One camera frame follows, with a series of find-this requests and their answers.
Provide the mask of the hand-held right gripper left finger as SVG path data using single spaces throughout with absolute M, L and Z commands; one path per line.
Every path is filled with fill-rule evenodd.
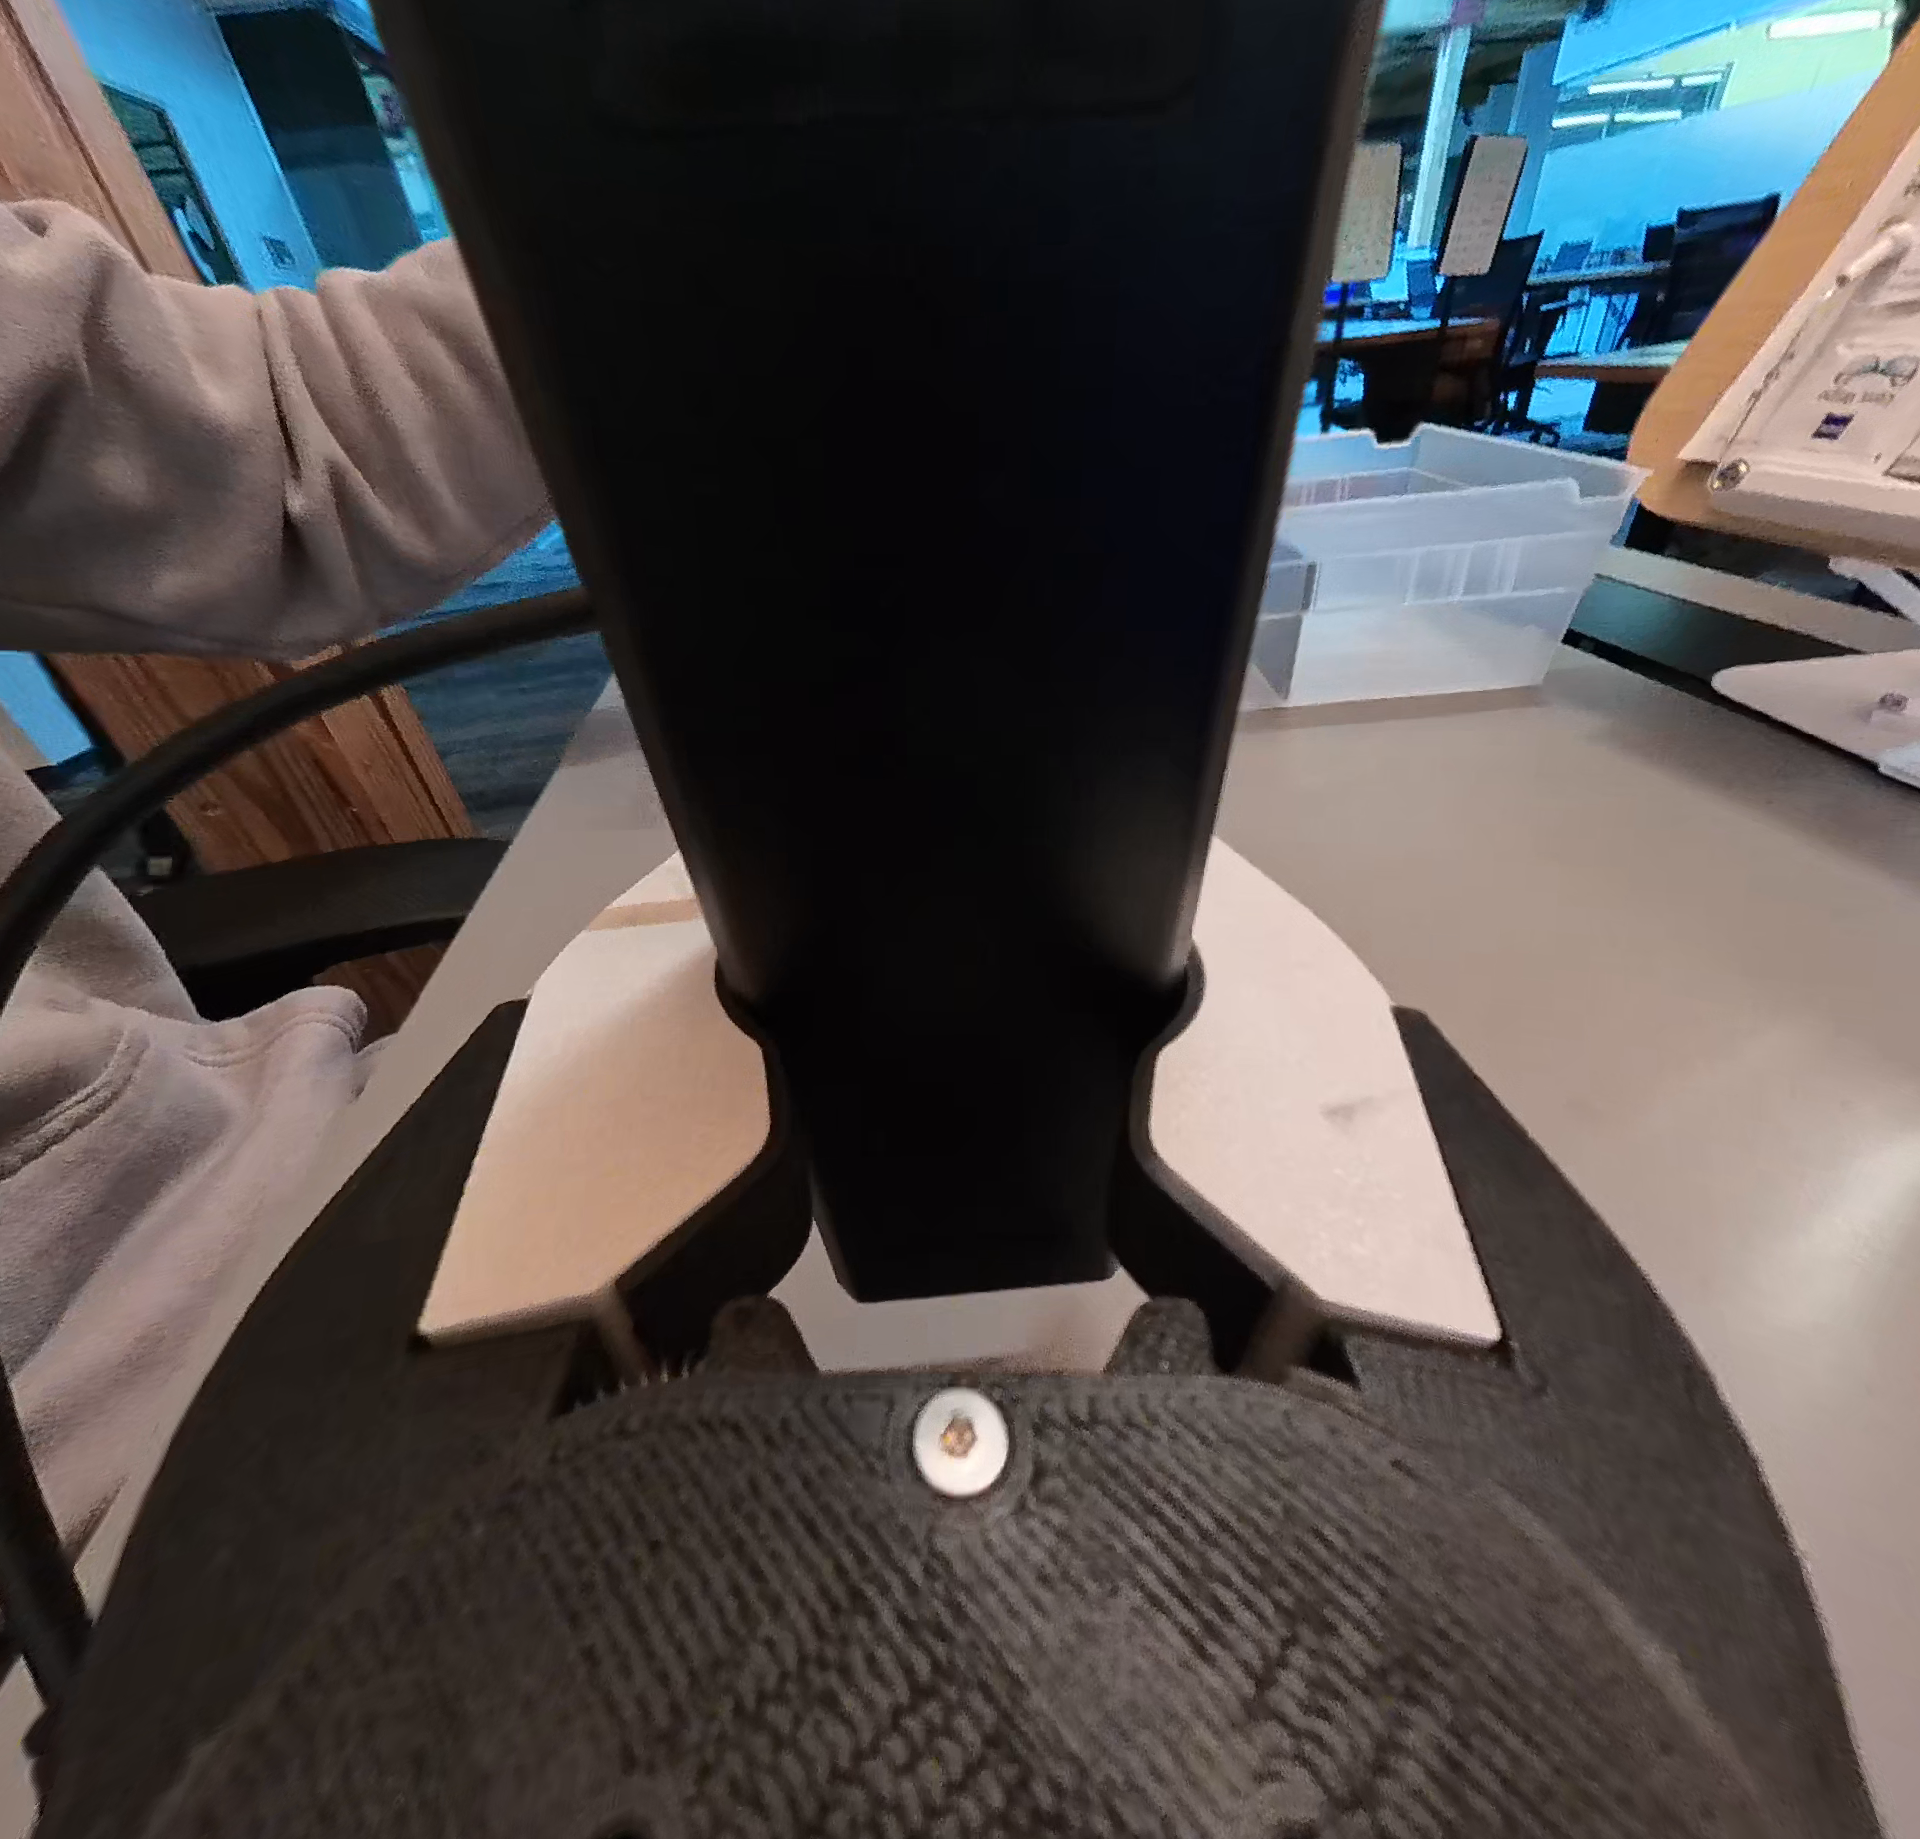
M 735 1020 L 679 856 L 546 966 L 523 1008 L 420 1338 L 588 1326 L 681 1370 L 798 1264 L 811 1192 L 783 1072 Z

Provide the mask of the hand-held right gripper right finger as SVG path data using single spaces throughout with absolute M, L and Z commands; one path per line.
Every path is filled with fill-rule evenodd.
M 1212 840 L 1184 1000 L 1141 1062 L 1118 1266 L 1225 1372 L 1337 1372 L 1349 1336 L 1488 1358 L 1504 1330 L 1404 1042 L 1355 952 Z

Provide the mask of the black rectangular hub device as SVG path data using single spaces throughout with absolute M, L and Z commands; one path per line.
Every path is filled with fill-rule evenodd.
M 369 0 L 772 1170 L 636 1268 L 1269 1286 L 1149 1170 L 1381 0 Z

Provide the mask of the person's left forearm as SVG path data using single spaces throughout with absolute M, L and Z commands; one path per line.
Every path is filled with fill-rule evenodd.
M 6 652 L 299 660 L 553 516 L 455 242 L 253 294 L 4 206 Z

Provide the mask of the grey desk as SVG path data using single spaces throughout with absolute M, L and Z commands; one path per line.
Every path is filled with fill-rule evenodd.
M 1706 1358 L 1918 1813 L 1916 794 L 1583 652 L 1240 722 L 1217 830 L 1426 1012 Z

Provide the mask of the grey bin divider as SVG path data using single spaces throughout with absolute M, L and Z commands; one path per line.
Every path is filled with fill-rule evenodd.
M 1241 714 L 1288 704 L 1315 584 L 1317 566 L 1288 548 L 1268 566 L 1238 702 Z

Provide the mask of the clear plastic bin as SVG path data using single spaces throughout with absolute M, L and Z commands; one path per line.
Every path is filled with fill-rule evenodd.
M 1423 424 L 1301 436 L 1271 564 L 1315 564 L 1283 708 L 1540 686 L 1644 472 Z

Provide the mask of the black stand base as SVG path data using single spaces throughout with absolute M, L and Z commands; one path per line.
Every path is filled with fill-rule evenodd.
M 1841 654 L 1914 652 L 1916 626 L 1847 598 L 1669 556 L 1609 550 L 1563 644 L 1679 692 L 1704 694 L 1724 670 Z

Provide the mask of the background wooden work table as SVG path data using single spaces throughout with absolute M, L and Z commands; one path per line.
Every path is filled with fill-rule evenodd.
M 1364 430 L 1404 442 L 1423 424 L 1468 430 L 1491 406 L 1504 324 L 1346 320 L 1317 330 L 1311 416 L 1319 432 Z

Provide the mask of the black background office chair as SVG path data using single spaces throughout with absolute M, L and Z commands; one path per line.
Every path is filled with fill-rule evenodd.
M 1632 348 L 1692 340 L 1779 212 L 1779 194 L 1681 210 L 1644 232 L 1641 262 L 1664 278 L 1638 298 L 1621 334 Z
M 1523 436 L 1532 444 L 1555 444 L 1559 430 L 1532 416 L 1532 398 L 1548 344 L 1570 308 L 1563 296 L 1532 288 L 1541 234 L 1499 242 L 1488 274 L 1491 292 L 1506 294 L 1499 334 L 1476 402 L 1472 430 L 1485 436 Z

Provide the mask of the wooden board stand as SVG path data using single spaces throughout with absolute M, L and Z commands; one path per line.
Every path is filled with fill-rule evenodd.
M 1724 510 L 1709 468 L 1681 456 L 1720 402 L 1743 390 L 1749 362 L 1821 288 L 1825 268 L 1837 268 L 1841 242 L 1866 230 L 1874 196 L 1898 162 L 1916 158 L 1916 128 L 1918 30 L 1907 28 L 1883 74 L 1652 392 L 1627 448 L 1629 464 L 1644 470 L 1639 508 L 1702 532 L 1813 546 L 1810 536 Z

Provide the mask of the pale standing board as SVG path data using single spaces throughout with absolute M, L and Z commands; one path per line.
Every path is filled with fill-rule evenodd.
M 1435 276 L 1449 282 L 1491 270 L 1527 160 L 1527 138 L 1477 134 L 1459 156 Z
M 1342 194 L 1327 284 L 1349 288 L 1380 282 L 1394 266 L 1404 148 L 1359 142 Z

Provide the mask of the white printed packet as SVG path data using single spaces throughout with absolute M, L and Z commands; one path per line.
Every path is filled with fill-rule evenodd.
M 1737 490 L 1787 474 L 1870 490 L 1918 480 L 1918 142 L 1890 164 L 1811 284 L 1787 308 L 1681 462 L 1740 464 Z

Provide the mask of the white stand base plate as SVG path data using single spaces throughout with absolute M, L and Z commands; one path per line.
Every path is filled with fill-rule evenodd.
M 1736 666 L 1718 698 L 1918 788 L 1918 652 L 1860 652 Z

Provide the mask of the white clip rail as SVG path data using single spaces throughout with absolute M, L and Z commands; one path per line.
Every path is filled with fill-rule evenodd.
M 1833 462 L 1725 460 L 1707 472 L 1706 496 L 1753 538 L 1903 570 L 1918 566 L 1914 462 L 1879 474 Z

